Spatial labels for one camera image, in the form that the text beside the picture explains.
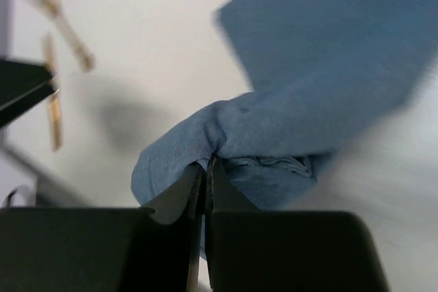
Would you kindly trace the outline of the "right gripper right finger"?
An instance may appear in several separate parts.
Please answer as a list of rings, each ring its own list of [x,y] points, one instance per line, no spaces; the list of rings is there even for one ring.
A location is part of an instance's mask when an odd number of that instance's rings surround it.
[[[207,264],[214,291],[388,291],[362,219],[346,211],[262,211],[207,174]]]

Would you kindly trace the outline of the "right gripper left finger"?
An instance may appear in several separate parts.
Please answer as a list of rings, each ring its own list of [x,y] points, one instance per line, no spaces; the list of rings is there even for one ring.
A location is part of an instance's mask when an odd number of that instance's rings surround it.
[[[205,173],[140,208],[1,211],[2,291],[195,291]]]

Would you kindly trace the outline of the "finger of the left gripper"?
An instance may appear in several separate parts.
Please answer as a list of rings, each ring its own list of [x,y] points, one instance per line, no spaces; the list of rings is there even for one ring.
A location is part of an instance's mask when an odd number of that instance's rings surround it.
[[[52,78],[45,65],[1,59],[1,128],[52,95]]]

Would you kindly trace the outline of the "blue cloth napkin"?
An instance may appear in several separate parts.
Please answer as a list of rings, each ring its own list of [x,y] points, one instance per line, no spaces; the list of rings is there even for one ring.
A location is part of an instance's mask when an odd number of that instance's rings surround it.
[[[131,177],[140,204],[216,155],[255,206],[286,207],[344,144],[407,102],[437,55],[437,0],[230,0],[218,22],[253,89],[141,152]]]

